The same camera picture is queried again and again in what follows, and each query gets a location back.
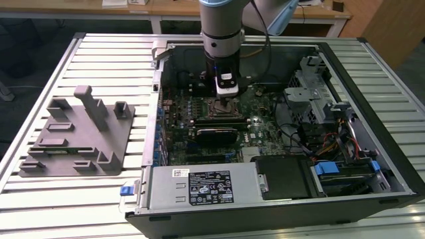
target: blue release tab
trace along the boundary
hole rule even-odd
[[[372,161],[372,162],[370,162],[370,166],[372,166],[374,172],[378,172],[378,171],[380,171],[381,167],[380,167],[377,161]]]
[[[133,196],[134,195],[134,186],[122,186],[120,190],[121,196]]]
[[[334,162],[320,162],[314,166],[314,170],[317,175],[340,172],[337,164]]]
[[[321,170],[320,165],[316,165],[316,166],[314,166],[314,170],[316,170],[316,174],[317,174],[317,175],[322,175],[322,174],[324,174],[324,170]]]

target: metal workbench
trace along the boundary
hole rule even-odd
[[[1,238],[144,238],[126,223],[126,207],[136,198],[120,198],[120,186],[140,177],[150,85],[157,77],[152,52],[158,41],[200,41],[197,35],[86,34],[72,39],[57,68],[34,103],[0,163]],[[264,37],[248,37],[264,42]],[[364,93],[378,117],[425,178],[425,107],[368,43],[357,39],[272,37],[272,42],[325,41]],[[69,98],[73,87],[90,85],[105,104],[136,105],[136,118],[126,147],[124,171],[110,177],[21,178],[18,164],[42,128],[50,98]],[[341,99],[341,89],[336,86]],[[425,205],[419,202],[390,209],[350,224],[261,231],[202,238],[423,238]]]

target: yellow wire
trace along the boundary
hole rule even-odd
[[[258,49],[258,50],[254,50],[253,52],[245,54],[245,55],[241,55],[240,58],[248,58],[250,56],[254,56],[256,54],[258,54],[260,52],[262,51],[262,48]]]

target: wooden desk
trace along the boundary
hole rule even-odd
[[[154,34],[161,34],[162,20],[200,20],[198,0],[149,0],[146,5],[129,4],[128,8],[102,9],[101,0],[0,0],[0,17],[53,18],[53,19],[122,19],[149,20]],[[337,37],[346,20],[348,11],[330,9],[332,0],[325,7],[310,6],[296,10],[290,23],[332,25],[329,37]]]

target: warning label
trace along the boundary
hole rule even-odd
[[[230,171],[189,173],[189,203],[233,203]]]

